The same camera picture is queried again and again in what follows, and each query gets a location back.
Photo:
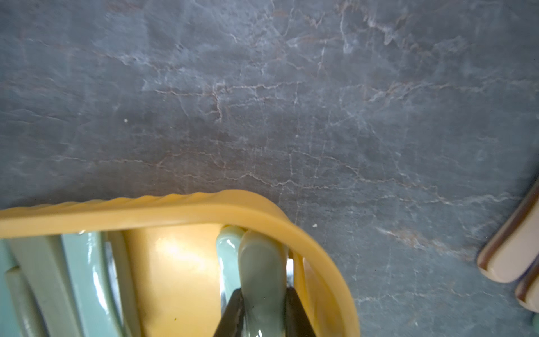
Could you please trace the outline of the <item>grey green fruit knife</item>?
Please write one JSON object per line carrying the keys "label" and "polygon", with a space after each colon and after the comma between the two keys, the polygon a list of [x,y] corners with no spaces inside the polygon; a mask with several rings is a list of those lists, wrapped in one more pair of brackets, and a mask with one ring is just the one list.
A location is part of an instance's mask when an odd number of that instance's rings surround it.
{"label": "grey green fruit knife", "polygon": [[284,335],[285,246],[249,230],[239,248],[239,276],[249,336]]}

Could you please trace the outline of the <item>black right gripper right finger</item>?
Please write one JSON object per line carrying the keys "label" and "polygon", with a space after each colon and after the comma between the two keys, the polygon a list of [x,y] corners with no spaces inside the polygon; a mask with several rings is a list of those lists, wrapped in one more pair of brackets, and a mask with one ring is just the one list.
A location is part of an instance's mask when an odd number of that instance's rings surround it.
{"label": "black right gripper right finger", "polygon": [[286,289],[285,295],[285,337],[316,337],[297,291]]}

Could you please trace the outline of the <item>green handled fruit knife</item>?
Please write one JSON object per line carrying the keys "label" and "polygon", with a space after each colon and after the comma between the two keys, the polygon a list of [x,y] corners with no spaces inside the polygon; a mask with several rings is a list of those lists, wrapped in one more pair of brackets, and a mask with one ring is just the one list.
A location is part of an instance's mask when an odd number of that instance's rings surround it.
{"label": "green handled fruit knife", "polygon": [[83,336],[58,235],[8,240],[16,266],[4,277],[24,336]]}

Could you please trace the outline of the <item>pink handled fruit knife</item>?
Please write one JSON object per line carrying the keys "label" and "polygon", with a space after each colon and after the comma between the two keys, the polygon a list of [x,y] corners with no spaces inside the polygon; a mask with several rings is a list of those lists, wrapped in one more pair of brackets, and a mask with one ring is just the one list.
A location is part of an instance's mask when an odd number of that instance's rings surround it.
{"label": "pink handled fruit knife", "polygon": [[477,258],[488,279],[510,283],[519,279],[538,256],[538,183],[534,183],[498,232]]}

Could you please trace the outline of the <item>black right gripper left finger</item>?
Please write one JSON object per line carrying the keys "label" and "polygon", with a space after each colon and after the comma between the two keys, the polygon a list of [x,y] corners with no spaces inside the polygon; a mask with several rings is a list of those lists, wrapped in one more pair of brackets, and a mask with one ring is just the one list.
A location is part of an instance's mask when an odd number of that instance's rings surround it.
{"label": "black right gripper left finger", "polygon": [[244,322],[244,297],[241,289],[235,289],[213,336],[243,337]]}

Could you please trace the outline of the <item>light green fruit knife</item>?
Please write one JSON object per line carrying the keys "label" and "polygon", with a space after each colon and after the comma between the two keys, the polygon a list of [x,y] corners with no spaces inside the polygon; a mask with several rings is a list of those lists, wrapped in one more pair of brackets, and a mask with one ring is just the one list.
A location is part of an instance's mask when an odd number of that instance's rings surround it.
{"label": "light green fruit knife", "polygon": [[100,232],[61,236],[84,336],[123,336]]}

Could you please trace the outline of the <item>yellow storage box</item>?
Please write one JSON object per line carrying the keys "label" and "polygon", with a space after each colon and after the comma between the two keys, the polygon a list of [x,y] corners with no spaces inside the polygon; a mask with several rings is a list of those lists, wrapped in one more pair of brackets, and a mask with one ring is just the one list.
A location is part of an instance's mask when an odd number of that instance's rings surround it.
{"label": "yellow storage box", "polygon": [[335,263],[273,202],[253,192],[16,207],[1,212],[1,237],[122,231],[144,336],[212,336],[220,320],[216,240],[225,226],[281,242],[294,286],[318,336],[359,336],[355,302]]}

